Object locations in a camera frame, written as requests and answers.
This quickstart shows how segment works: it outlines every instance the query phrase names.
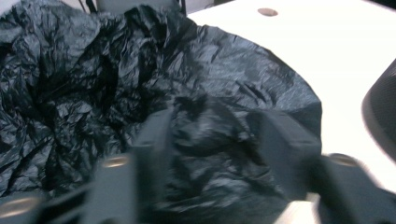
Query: screw hole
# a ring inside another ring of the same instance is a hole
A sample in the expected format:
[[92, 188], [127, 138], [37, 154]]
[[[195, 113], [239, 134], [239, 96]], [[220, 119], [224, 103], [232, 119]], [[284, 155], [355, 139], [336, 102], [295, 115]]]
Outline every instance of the screw hole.
[[271, 8], [268, 8], [268, 7], [259, 8], [258, 11], [260, 12], [260, 14], [262, 14], [263, 16], [266, 16], [266, 17], [277, 16], [277, 11], [275, 11]]

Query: black plastic part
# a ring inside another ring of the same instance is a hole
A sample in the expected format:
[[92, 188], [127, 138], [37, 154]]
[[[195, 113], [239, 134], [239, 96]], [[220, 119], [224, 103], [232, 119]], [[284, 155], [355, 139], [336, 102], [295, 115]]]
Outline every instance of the black plastic part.
[[83, 204], [92, 184], [82, 186], [59, 198], [45, 203], [37, 223], [69, 223], [64, 220], [79, 220], [83, 214]]
[[97, 173], [82, 224], [135, 224], [135, 159], [123, 153], [104, 161]]
[[186, 0], [180, 0], [180, 2], [181, 2], [181, 13], [187, 16]]
[[396, 9], [396, 1], [395, 0], [371, 0], [375, 3], [381, 4], [386, 7], [391, 7], [393, 9]]
[[329, 209], [327, 213], [323, 210], [319, 214], [328, 223], [331, 220], [332, 223], [348, 224], [396, 223], [396, 207], [392, 199], [352, 158], [342, 154], [321, 157], [313, 167], [312, 176], [315, 191]]
[[0, 201], [0, 224], [34, 224], [43, 209], [45, 197], [22, 193]]
[[375, 141], [396, 161], [396, 60], [367, 92], [364, 121]]
[[171, 118], [171, 109], [150, 115], [134, 142], [141, 212], [164, 197], [166, 171], [169, 170], [172, 159]]
[[87, 4], [87, 7], [90, 9], [90, 12], [91, 12], [91, 13], [96, 13], [96, 12], [98, 12], [98, 11], [96, 10], [96, 7], [95, 7], [95, 5], [93, 4], [93, 1], [92, 1], [92, 0], [86, 0], [85, 3]]
[[394, 207], [396, 208], [396, 194], [394, 194], [394, 193], [392, 193], [390, 191], [387, 191], [385, 189], [381, 189], [381, 190], [384, 193], [385, 197], [390, 198], [390, 200], [392, 201]]
[[308, 167], [320, 157], [321, 143], [297, 120], [278, 111], [262, 113], [260, 153], [275, 181], [291, 200], [305, 200]]

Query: crumpled plastic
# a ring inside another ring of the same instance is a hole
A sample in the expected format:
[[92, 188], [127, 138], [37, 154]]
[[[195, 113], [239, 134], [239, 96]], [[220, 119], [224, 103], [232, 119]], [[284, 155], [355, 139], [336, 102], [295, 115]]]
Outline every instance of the crumpled plastic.
[[0, 17], [0, 196], [51, 197], [124, 152], [173, 107], [161, 223], [271, 223], [288, 200], [248, 114], [280, 110], [319, 137], [321, 104], [270, 50], [175, 11], [86, 14], [22, 0]]

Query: white surface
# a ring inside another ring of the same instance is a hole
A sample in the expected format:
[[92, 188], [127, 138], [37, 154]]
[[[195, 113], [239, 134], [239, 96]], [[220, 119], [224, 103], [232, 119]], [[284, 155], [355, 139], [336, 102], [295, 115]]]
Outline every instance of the white surface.
[[[264, 17], [259, 8], [278, 12]], [[396, 12], [361, 0], [236, 0], [192, 13], [270, 49], [322, 101], [323, 153], [358, 159], [381, 188], [396, 192], [396, 164], [365, 129], [361, 101], [396, 58]], [[317, 223], [311, 203], [293, 203], [277, 223]]]

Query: garbage bag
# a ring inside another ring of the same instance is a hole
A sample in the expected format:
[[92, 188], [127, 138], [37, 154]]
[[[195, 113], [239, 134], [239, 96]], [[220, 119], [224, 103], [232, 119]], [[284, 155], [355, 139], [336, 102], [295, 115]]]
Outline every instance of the garbage bag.
[[0, 17], [0, 196], [58, 197], [173, 107], [162, 223], [269, 223], [288, 200], [248, 114], [280, 110], [319, 137], [321, 104], [270, 50], [175, 11], [86, 14], [22, 0]]

